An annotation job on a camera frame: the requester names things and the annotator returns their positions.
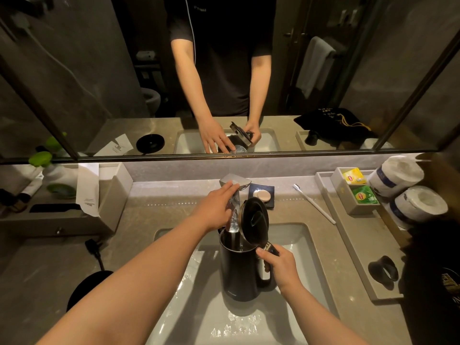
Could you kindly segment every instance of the person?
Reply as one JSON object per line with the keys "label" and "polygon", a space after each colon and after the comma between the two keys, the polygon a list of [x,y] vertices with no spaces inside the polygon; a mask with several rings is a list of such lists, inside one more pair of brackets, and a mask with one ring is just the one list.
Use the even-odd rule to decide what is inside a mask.
{"label": "person", "polygon": [[206,153],[235,146],[213,116],[249,116],[252,144],[271,75],[276,0],[164,0],[176,71]]}
{"label": "person", "polygon": [[[188,218],[91,290],[37,344],[145,344],[173,298],[195,247],[206,233],[230,219],[227,202],[238,188],[228,182],[211,191]],[[275,247],[279,257],[261,248],[257,254],[273,265],[281,295],[308,344],[365,345],[302,286],[292,253]]]}

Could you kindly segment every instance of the toothbrush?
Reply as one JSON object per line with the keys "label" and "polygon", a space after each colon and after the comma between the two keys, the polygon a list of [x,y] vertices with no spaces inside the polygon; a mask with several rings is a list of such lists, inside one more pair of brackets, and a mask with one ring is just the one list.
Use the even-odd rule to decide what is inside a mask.
{"label": "toothbrush", "polygon": [[306,199],[309,203],[311,203],[316,209],[318,209],[321,214],[323,214],[332,224],[335,225],[335,220],[331,218],[331,216],[329,214],[327,214],[324,209],[322,209],[321,207],[319,207],[318,203],[314,202],[313,199],[311,197],[308,197],[307,195],[305,195],[302,190],[300,190],[300,187],[299,185],[297,184],[294,184],[293,185],[294,189],[296,189],[297,191],[299,191]]}

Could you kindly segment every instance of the forearm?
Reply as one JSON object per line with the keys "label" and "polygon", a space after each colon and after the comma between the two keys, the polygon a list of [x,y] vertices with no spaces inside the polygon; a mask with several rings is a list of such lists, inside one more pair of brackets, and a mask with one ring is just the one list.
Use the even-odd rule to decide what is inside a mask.
{"label": "forearm", "polygon": [[194,217],[159,238],[78,302],[39,344],[144,344],[205,228]]}
{"label": "forearm", "polygon": [[178,48],[173,41],[172,48],[176,61],[176,71],[182,90],[185,93],[185,97],[196,119],[201,120],[203,118],[212,117],[206,99],[204,98],[200,76],[193,64],[193,47],[190,53],[190,51],[185,51],[182,47]]}
{"label": "forearm", "polygon": [[251,59],[251,86],[249,91],[249,120],[259,122],[271,76],[271,56]]}
{"label": "forearm", "polygon": [[310,345],[367,345],[326,310],[301,284],[283,295]]}

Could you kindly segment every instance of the countertop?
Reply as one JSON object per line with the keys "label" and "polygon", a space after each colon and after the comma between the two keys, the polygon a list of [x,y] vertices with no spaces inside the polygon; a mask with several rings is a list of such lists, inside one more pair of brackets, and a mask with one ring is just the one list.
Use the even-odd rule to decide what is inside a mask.
{"label": "countertop", "polygon": [[[294,122],[296,116],[263,116],[260,128],[272,129],[280,145],[280,151],[301,151],[296,139],[296,132],[303,131],[303,128]],[[243,116],[233,117],[214,117],[222,128],[230,128],[230,124],[235,122],[238,126],[244,127],[247,118]],[[136,141],[146,134],[160,134],[165,139],[164,147],[151,155],[169,155],[174,153],[174,146],[178,134],[186,130],[198,130],[198,124],[193,118],[150,118],[150,119],[114,119],[107,120],[99,133],[89,145],[86,152],[95,153],[103,148],[111,140],[121,134],[126,134],[134,149],[126,155],[141,155],[136,150]],[[325,143],[311,147],[311,150],[335,149]]]}
{"label": "countertop", "polygon": [[[314,177],[254,178],[276,187],[271,224],[305,223],[342,322],[371,345],[411,344],[400,305],[374,305],[335,225],[292,188],[297,183],[327,212]],[[117,233],[102,250],[116,270],[152,243],[159,229],[176,226],[218,180],[134,183]],[[86,238],[29,239],[0,276],[0,343],[34,344],[65,313],[74,288],[99,270]]]}

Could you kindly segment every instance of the faucet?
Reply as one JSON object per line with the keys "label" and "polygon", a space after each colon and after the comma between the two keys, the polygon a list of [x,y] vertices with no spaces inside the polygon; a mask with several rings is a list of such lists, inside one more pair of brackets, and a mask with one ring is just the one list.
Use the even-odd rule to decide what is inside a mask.
{"label": "faucet", "polygon": [[240,211],[240,191],[247,188],[249,184],[252,182],[250,179],[246,179],[240,177],[236,174],[227,174],[219,183],[221,186],[225,185],[228,181],[232,180],[233,184],[239,184],[240,187],[238,190],[233,194],[230,198],[227,208],[232,210],[232,216],[230,219],[230,224],[225,227],[228,232],[238,232],[240,230],[240,226],[238,225],[238,213]]}

